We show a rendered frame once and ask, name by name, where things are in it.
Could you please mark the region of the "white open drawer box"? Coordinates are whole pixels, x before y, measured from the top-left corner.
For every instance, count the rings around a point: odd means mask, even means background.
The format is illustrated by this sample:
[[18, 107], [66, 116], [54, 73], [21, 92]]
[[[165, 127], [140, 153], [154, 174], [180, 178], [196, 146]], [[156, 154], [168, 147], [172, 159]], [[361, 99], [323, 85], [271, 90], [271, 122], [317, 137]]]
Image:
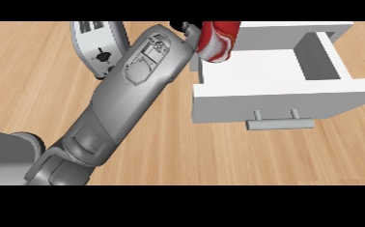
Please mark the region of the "white open drawer box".
[[234, 51], [222, 63], [194, 56], [191, 70], [200, 83], [352, 79], [326, 32], [307, 33], [289, 49]]

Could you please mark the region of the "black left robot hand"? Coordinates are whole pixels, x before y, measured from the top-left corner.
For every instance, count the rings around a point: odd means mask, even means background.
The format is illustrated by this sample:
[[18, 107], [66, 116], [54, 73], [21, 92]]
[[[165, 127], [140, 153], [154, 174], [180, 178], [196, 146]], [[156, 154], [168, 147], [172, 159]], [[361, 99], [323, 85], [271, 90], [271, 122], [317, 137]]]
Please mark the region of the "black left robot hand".
[[172, 21], [171, 22], [171, 26], [180, 31], [180, 32], [185, 32], [188, 27], [190, 27], [190, 23], [187, 21]]

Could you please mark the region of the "white drawer front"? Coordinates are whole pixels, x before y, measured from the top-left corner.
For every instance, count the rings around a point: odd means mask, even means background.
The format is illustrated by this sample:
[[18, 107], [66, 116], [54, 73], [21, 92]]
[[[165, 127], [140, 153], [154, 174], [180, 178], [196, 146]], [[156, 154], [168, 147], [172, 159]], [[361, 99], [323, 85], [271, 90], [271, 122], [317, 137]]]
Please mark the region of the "white drawer front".
[[365, 79], [196, 84], [193, 122], [231, 123], [255, 119], [329, 119], [365, 104]]

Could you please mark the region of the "white cabinet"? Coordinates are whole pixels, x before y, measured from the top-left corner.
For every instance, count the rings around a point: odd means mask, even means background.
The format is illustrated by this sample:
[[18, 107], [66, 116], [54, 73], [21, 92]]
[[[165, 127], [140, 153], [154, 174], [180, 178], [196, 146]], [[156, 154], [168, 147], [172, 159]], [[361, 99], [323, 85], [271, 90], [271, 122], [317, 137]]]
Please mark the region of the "white cabinet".
[[335, 42], [352, 25], [352, 21], [243, 21], [234, 50], [292, 49], [315, 32], [326, 32]]

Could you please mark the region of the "red and white can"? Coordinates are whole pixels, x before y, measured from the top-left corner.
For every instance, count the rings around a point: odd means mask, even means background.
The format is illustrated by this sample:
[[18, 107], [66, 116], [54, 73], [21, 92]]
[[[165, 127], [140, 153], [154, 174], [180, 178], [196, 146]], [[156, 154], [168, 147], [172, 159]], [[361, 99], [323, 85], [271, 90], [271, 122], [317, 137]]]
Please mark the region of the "red and white can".
[[222, 63], [230, 59], [240, 25], [240, 21], [203, 22], [197, 54], [205, 61]]

